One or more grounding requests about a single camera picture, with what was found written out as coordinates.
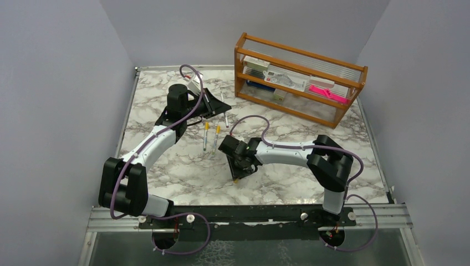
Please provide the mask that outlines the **grey pen teal end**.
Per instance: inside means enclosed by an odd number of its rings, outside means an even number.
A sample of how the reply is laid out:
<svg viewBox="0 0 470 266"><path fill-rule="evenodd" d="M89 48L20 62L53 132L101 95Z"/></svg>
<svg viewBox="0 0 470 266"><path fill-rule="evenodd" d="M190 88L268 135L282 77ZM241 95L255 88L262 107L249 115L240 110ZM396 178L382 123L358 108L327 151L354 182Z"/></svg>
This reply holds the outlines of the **grey pen teal end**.
<svg viewBox="0 0 470 266"><path fill-rule="evenodd" d="M212 145L212 150L211 150L211 155L214 156L217 150L217 142L218 142L218 137L220 133L221 127L220 125L216 126L216 131L215 131L215 136L214 136L214 141Z"/></svg>

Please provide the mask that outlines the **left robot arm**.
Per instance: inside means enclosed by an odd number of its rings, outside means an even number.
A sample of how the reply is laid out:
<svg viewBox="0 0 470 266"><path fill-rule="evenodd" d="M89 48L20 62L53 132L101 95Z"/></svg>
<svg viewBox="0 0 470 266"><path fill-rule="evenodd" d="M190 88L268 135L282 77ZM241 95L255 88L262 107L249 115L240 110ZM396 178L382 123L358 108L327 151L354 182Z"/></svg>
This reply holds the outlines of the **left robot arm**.
<svg viewBox="0 0 470 266"><path fill-rule="evenodd" d="M153 216L160 227L172 225L173 201L148 192L147 173L160 156L175 145L195 117L212 118L231 109L208 89L199 95L183 84L171 85L167 105L152 131L121 158L108 158L103 167L98 203L122 216Z"/></svg>

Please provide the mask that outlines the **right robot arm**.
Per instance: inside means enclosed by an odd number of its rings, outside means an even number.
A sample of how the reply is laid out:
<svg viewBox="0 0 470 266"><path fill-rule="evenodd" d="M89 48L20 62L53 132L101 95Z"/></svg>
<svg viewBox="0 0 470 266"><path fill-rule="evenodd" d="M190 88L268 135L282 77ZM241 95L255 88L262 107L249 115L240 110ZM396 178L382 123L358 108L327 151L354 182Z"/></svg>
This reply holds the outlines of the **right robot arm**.
<svg viewBox="0 0 470 266"><path fill-rule="evenodd" d="M245 178L258 170L259 166L283 164L305 167L324 188L324 199L320 210L321 221L329 226L342 218L346 182L354 158L326 135L314 141L278 142L268 144L260 137L248 142L231 135L225 136L218 150L225 154L233 180Z"/></svg>

